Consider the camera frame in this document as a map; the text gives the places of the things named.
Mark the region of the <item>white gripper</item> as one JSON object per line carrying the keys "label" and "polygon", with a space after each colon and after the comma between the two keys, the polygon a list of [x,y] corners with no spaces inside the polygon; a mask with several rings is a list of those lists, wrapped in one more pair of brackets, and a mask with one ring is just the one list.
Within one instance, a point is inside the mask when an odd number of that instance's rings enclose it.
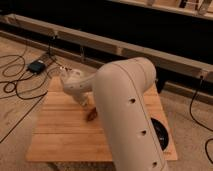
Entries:
{"label": "white gripper", "polygon": [[63,91],[72,96],[73,99],[81,106],[88,104],[87,92],[92,91],[92,81],[94,74],[88,76],[82,70],[79,69],[60,69],[60,81]]}

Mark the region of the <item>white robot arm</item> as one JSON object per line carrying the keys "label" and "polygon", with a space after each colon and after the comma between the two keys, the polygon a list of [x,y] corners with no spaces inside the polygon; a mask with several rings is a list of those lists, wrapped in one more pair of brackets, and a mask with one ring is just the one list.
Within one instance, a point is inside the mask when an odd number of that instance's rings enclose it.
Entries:
{"label": "white robot arm", "polygon": [[169,171],[143,94],[154,84],[156,69],[144,57],[107,63],[86,76],[60,69],[63,91],[81,105],[91,92],[116,171]]}

